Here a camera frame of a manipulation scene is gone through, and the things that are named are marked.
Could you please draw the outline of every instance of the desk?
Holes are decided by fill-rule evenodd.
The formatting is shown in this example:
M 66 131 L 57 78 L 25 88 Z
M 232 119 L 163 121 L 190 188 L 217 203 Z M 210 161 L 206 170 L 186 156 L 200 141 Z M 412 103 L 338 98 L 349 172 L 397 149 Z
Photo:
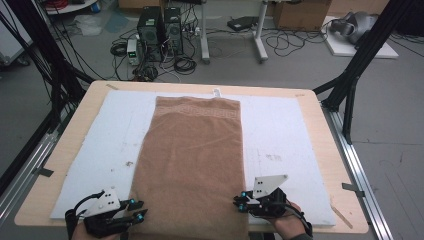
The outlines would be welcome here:
M 49 14 L 49 15 L 56 15 L 56 14 L 62 14 L 62 13 L 68 13 L 68 12 L 78 11 L 80 9 L 83 9 L 83 8 L 86 8 L 86 7 L 91 6 L 92 4 L 94 4 L 96 2 L 97 2 L 97 0 L 86 0 L 82 4 L 68 4 L 63 9 L 47 10 L 47 14 Z
M 207 0 L 202 0 L 202 31 L 200 36 L 200 46 L 202 49 L 202 60 L 206 63 L 210 63 L 209 58 L 209 48 L 208 48 L 208 39 L 206 37 L 206 2 Z M 261 2 L 261 7 L 259 9 L 259 20 L 256 31 L 253 32 L 253 40 L 255 41 L 256 47 L 259 51 L 259 61 L 262 63 L 268 60 L 268 55 L 266 54 L 264 44 L 261 39 L 262 27 L 264 25 L 266 9 L 268 7 L 268 0 L 263 0 Z
M 350 179 L 318 100 L 311 90 L 114 81 L 96 81 L 91 84 L 45 165 L 45 168 L 53 170 L 54 174 L 50 178 L 40 176 L 37 179 L 15 217 L 15 223 L 25 226 L 65 225 L 63 220 L 52 220 L 49 216 L 60 194 L 66 173 L 109 91 L 119 89 L 210 94 L 217 87 L 225 94 L 296 98 L 336 216 L 336 226 L 315 228 L 315 232 L 365 233 L 368 231 L 367 221 L 355 193 L 343 190 L 341 187 L 342 183 L 350 183 Z M 251 225 L 249 230 L 270 232 L 273 229 L 271 226 Z

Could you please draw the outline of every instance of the brown towel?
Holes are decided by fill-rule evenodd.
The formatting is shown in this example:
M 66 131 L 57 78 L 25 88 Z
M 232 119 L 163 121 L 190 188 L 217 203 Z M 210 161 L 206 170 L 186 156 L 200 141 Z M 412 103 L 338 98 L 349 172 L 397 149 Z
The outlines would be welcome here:
M 248 216 L 232 204 L 242 152 L 239 102 L 158 97 L 131 189 L 149 211 L 131 239 L 247 239 Z

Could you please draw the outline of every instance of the black cable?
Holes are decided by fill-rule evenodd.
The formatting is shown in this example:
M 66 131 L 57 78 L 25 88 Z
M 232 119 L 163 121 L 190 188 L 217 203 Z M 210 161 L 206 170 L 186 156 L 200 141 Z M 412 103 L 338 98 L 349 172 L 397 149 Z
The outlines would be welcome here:
M 110 53 L 117 57 L 125 57 L 127 55 L 127 42 L 118 42 L 112 45 Z
M 196 22 L 196 24 L 194 26 L 194 29 L 196 30 L 196 28 L 199 26 L 199 19 L 197 18 L 196 11 L 194 11 L 194 8 L 193 8 L 193 15 L 194 15 L 193 24 Z
M 72 48 L 72 50 L 73 50 L 73 52 L 74 52 L 74 54 L 75 54 L 75 56 L 76 56 L 76 59 L 77 59 L 77 61 L 78 61 L 78 63 L 79 63 L 79 65 L 80 65 L 80 67 L 81 67 L 81 70 L 85 73 L 85 71 L 84 71 L 84 68 L 82 67 L 82 64 L 81 64 L 81 62 L 80 62 L 80 60 L 82 61 L 82 62 L 84 62 L 84 64 L 97 76 L 97 77 L 99 77 L 100 79 L 102 79 L 102 80 L 106 80 L 104 77 L 102 77 L 102 76 L 100 76 L 100 74 L 98 74 L 86 61 L 85 61 L 85 59 L 78 53 L 78 51 L 74 48 L 74 45 L 73 45 L 73 43 L 72 43 L 72 41 L 71 41 L 71 38 L 69 37 L 69 35 L 68 35 L 68 31 L 66 30 L 66 27 L 64 26 L 64 24 L 63 24 L 63 21 L 62 21 L 62 26 L 63 26 L 63 28 L 64 28 L 64 30 L 63 31 L 60 31 L 60 29 L 54 24 L 54 23 L 51 23 L 52 24 L 52 26 L 53 26 L 53 29 L 55 29 L 55 32 L 56 32 L 56 34 L 59 36 L 59 35 L 61 35 L 62 36 L 62 38 L 69 44 L 69 46 L 71 46 L 71 48 Z M 65 49 L 65 47 L 64 47 L 64 45 L 63 45 L 63 43 L 62 43 L 62 38 L 59 38 L 59 41 L 61 42 L 61 44 L 62 44 L 62 47 L 63 47 L 63 49 L 65 50 L 65 52 L 66 52 L 66 54 L 67 54 L 67 56 L 68 56 L 68 59 L 71 61 L 71 59 L 70 59 L 70 57 L 69 57 L 69 55 L 68 55 L 68 53 L 67 53 L 67 51 L 66 51 L 66 49 Z
M 95 193 L 95 194 L 91 194 L 90 196 L 85 197 L 84 199 L 82 199 L 81 201 L 79 201 L 77 203 L 77 205 L 75 205 L 74 210 L 75 212 L 78 210 L 78 208 L 81 206 L 81 204 L 85 203 L 86 201 L 93 199 L 93 198 L 100 198 L 103 194 L 105 193 L 105 191 L 101 191 L 99 193 Z
M 196 71 L 197 63 L 189 57 L 179 57 L 175 59 L 174 70 L 182 75 L 190 75 Z
M 153 82 L 158 77 L 158 70 L 154 65 L 146 66 L 142 70 L 143 82 Z
M 180 15 L 183 15 L 184 13 L 191 11 L 191 8 L 194 8 L 194 4 L 189 4 L 189 9 L 188 10 L 185 10 Z
M 17 25 L 16 25 L 16 22 L 15 22 L 15 19 L 12 17 L 12 14 L 10 13 L 10 9 L 9 9 L 9 5 L 8 4 L 6 4 L 6 2 L 4 1 L 4 0 L 1 0 L 2 2 L 3 2 L 3 5 L 5 6 L 5 8 L 6 8 L 6 11 L 9 13 L 9 16 L 10 16 L 10 18 L 12 19 L 12 22 L 13 22 L 13 26 L 15 27 L 15 31 L 17 32 L 17 33 L 19 33 L 19 29 L 18 29 L 18 27 L 17 27 Z
M 121 64 L 122 64 L 122 62 L 124 61 L 124 59 L 127 57 L 127 55 L 125 55 L 122 59 L 121 59 L 121 61 L 119 62 L 119 64 L 117 64 L 117 61 L 116 61 L 116 56 L 113 56 L 113 61 L 112 61 L 112 67 L 113 67 L 113 69 L 114 69 L 114 75 L 116 75 L 116 78 L 118 78 L 118 80 L 119 81 L 122 81 L 122 79 L 121 79 L 121 77 L 119 76 L 119 74 L 118 74 L 118 68 L 121 66 Z
M 398 33 L 392 33 L 390 35 L 392 38 L 395 39 L 403 39 L 411 43 L 418 43 L 418 44 L 424 44 L 424 37 L 419 36 L 412 36 L 412 35 L 403 35 Z
M 13 37 L 22 45 L 22 47 L 25 49 L 26 53 L 33 59 L 35 66 L 37 67 L 38 71 L 41 73 L 41 76 L 45 82 L 48 82 L 51 84 L 51 70 L 50 68 L 44 64 L 41 59 L 32 51 L 30 46 L 27 44 L 27 42 L 22 38 L 22 36 L 19 34 L 19 32 L 15 31 L 13 27 L 11 26 L 10 22 L 7 20 L 7 18 L 3 15 L 2 12 L 0 12 L 0 20 L 3 22 L 3 25 L 9 30 L 9 32 L 12 34 Z M 46 87 L 47 93 L 49 98 L 51 99 L 51 96 L 49 94 L 49 91 Z
M 269 36 L 265 39 L 265 42 L 273 48 L 274 53 L 277 56 L 280 57 L 286 57 L 290 55 L 291 53 L 302 49 L 307 42 L 309 43 L 322 43 L 324 42 L 328 37 L 328 25 L 331 21 L 325 23 L 320 31 L 316 32 L 304 32 L 304 31 L 284 31 L 284 30 L 278 30 L 276 33 L 266 33 L 262 35 L 262 37 L 266 35 L 273 34 L 273 36 Z M 300 33 L 306 34 L 306 37 L 303 37 L 300 35 Z M 318 37 L 322 37 L 320 40 L 316 41 L 315 39 Z M 293 42 L 293 39 L 300 41 L 300 43 Z
M 130 35 L 130 36 L 128 36 L 128 37 L 124 37 L 124 35 L 125 35 L 125 34 L 128 34 L 128 33 L 133 32 L 133 31 L 135 31 L 135 32 L 134 32 L 134 33 L 131 33 L 131 35 Z M 128 30 L 128 31 L 124 32 L 123 34 L 119 35 L 119 39 L 117 39 L 117 40 L 115 40 L 115 41 L 119 41 L 119 40 L 125 40 L 125 41 L 128 41 L 128 40 L 129 40 L 129 39 L 131 39 L 131 37 L 132 37 L 133 35 L 135 35 L 135 34 L 138 34 L 138 32 L 137 32 L 137 29 L 136 29 L 136 28 L 133 28 L 133 29 Z
M 415 50 L 410 49 L 409 47 L 407 47 L 407 46 L 405 46 L 405 45 L 401 44 L 400 42 L 395 41 L 393 38 L 390 38 L 390 37 L 389 37 L 389 39 L 390 39 L 392 42 L 394 42 L 394 43 L 396 43 L 396 44 L 400 45 L 401 47 L 404 47 L 404 48 L 408 49 L 409 51 L 411 51 L 411 52 L 413 52 L 413 53 L 417 54 L 418 56 L 420 56 L 420 57 L 424 57 L 424 55 L 423 55 L 423 54 L 418 53 L 418 52 L 416 52 Z
M 248 33 L 252 31 L 252 28 L 248 28 L 242 31 L 230 31 L 230 30 L 224 30 L 224 29 L 209 29 L 210 32 L 206 32 L 206 34 L 213 34 L 213 33 L 230 33 L 230 34 L 239 34 L 239 33 Z

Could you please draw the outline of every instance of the metal frame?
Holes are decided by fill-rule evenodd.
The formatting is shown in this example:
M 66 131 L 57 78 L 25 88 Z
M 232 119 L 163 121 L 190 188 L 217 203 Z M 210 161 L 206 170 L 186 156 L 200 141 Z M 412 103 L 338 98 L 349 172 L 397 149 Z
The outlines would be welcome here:
M 391 231 L 383 216 L 383 213 L 378 205 L 377 199 L 374 196 L 368 178 L 362 168 L 361 161 L 356 154 L 355 148 L 343 136 L 343 120 L 338 112 L 331 112 L 328 109 L 323 109 L 324 115 L 327 118 L 329 126 L 332 128 L 334 135 L 337 137 L 340 148 L 344 155 L 346 165 L 349 167 L 352 182 L 358 187 L 357 191 L 363 192 L 364 196 L 360 197 L 365 207 L 368 217 L 372 223 L 372 227 L 378 239 L 380 240 L 393 240 Z
M 389 1 L 371 31 L 364 36 L 358 51 L 343 73 L 314 89 L 316 94 L 320 94 L 333 88 L 328 98 L 322 101 L 323 107 L 331 111 L 338 111 L 340 104 L 346 98 L 342 132 L 349 144 L 352 144 L 350 133 L 356 85 L 359 78 L 415 1 L 418 0 Z
M 208 38 L 206 36 L 206 2 L 207 0 L 202 0 L 201 8 L 202 8 L 202 29 L 200 36 L 200 46 L 202 49 L 202 60 L 204 63 L 210 63 L 209 57 L 209 48 L 208 48 Z M 256 47 L 259 51 L 259 61 L 262 63 L 268 60 L 268 55 L 266 53 L 264 44 L 261 39 L 262 28 L 264 25 L 266 9 L 268 7 L 268 0 L 263 0 L 261 7 L 259 9 L 259 22 L 256 31 L 253 31 L 253 40 L 256 44 Z
M 32 180 L 37 177 L 37 169 L 43 167 L 44 163 L 52 153 L 56 143 L 60 138 L 59 131 L 56 129 L 52 133 L 46 133 L 34 148 L 27 162 L 22 166 L 16 177 L 9 184 L 5 193 L 0 198 L 0 228 L 6 221 L 13 207 L 27 191 L 27 187 Z

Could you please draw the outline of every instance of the floor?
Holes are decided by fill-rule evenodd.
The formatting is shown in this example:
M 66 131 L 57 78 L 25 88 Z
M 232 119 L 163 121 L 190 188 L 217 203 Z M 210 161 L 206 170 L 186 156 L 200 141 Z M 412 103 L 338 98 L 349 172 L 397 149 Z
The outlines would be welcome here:
M 92 14 L 81 10 L 78 14 Z M 75 16 L 66 14 L 70 23 Z M 74 48 L 90 67 L 103 78 L 116 78 L 110 47 L 119 35 L 135 28 L 136 18 L 123 13 L 112 2 L 95 16 L 101 19 L 98 36 L 74 35 Z M 209 19 L 208 28 L 227 29 L 226 18 Z M 273 27 L 267 19 L 265 27 Z M 264 35 L 274 31 L 264 30 Z M 396 40 L 418 53 L 424 45 Z M 388 41 L 399 54 L 396 60 L 374 59 L 362 75 L 355 99 L 352 140 L 368 180 L 394 239 L 424 239 L 424 61 L 423 57 Z M 259 86 L 313 89 L 342 73 L 350 57 L 333 57 L 324 43 L 306 43 L 287 57 L 277 56 L 266 45 L 269 60 L 259 63 L 250 34 L 210 34 L 211 63 L 200 60 L 198 42 L 194 42 L 197 62 L 191 75 L 165 73 L 157 82 Z M 87 74 L 98 78 L 87 67 Z M 122 79 L 130 79 L 132 67 L 126 59 L 118 68 Z M 328 93 L 318 96 L 325 99 Z M 0 72 L 0 174 L 35 131 L 48 113 L 50 104 L 45 86 L 34 65 L 12 65 Z M 0 239 L 63 239 L 64 228 L 18 227 L 13 223 L 23 199 L 19 199 L 8 219 L 0 226 Z M 364 235 L 316 234 L 315 239 L 374 239 L 370 231 Z

